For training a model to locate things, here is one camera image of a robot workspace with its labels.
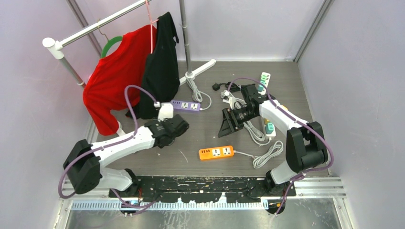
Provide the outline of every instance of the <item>yellow power strip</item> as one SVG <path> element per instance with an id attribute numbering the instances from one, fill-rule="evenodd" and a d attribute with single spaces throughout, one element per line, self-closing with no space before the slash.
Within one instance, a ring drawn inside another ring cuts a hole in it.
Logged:
<path id="1" fill-rule="evenodd" d="M 198 151 L 200 160 L 212 160 L 234 156 L 234 148 L 232 146 L 221 146 L 214 148 L 200 149 Z"/>

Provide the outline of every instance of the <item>green hanger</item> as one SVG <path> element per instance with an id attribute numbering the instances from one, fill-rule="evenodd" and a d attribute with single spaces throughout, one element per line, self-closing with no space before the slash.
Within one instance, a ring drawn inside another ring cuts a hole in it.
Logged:
<path id="1" fill-rule="evenodd" d="M 109 40 L 107 42 L 107 44 L 104 46 L 103 48 L 103 52 L 101 53 L 101 58 L 104 58 L 105 56 L 107 56 L 107 52 L 108 50 L 117 42 L 121 42 L 123 39 L 123 36 L 119 36 L 119 37 L 114 37 L 113 39 Z"/>

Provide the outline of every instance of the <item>black shirt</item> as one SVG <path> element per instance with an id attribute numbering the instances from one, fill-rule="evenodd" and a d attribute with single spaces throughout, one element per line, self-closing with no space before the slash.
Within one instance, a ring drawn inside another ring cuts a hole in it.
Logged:
<path id="1" fill-rule="evenodd" d="M 161 103 L 170 102 L 180 86 L 176 43 L 179 43 L 179 37 L 173 19 L 167 12 L 157 22 L 155 49 L 146 59 L 141 85 Z M 158 116 L 152 99 L 142 92 L 139 103 L 133 109 L 137 118 L 151 119 Z"/>

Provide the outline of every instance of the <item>pink hanger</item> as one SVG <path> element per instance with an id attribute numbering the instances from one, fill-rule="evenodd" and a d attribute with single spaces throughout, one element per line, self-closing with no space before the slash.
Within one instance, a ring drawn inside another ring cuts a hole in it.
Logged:
<path id="1" fill-rule="evenodd" d="M 150 21 L 150 54 L 153 53 L 153 34 L 152 34 L 152 27 L 153 27 L 153 23 L 159 21 L 159 19 L 156 19 L 155 21 L 152 21 L 152 18 L 150 16 L 150 11 L 149 11 L 149 2 L 148 0 L 145 0 L 145 4 L 146 4 L 146 9 L 148 10 L 148 16 L 149 16 L 149 21 Z"/>

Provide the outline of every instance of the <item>red shirt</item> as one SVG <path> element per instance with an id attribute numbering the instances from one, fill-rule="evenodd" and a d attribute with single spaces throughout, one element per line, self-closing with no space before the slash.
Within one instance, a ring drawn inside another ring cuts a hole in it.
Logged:
<path id="1" fill-rule="evenodd" d="M 153 44 L 156 28 L 153 27 Z M 150 25 L 127 33 L 117 50 L 98 62 L 84 91 L 83 102 L 102 135 L 112 135 L 118 130 L 118 122 L 111 110 L 127 108 L 124 89 L 128 85 L 141 86 L 146 58 L 150 54 Z M 128 90 L 131 105 L 140 100 L 140 91 Z"/>

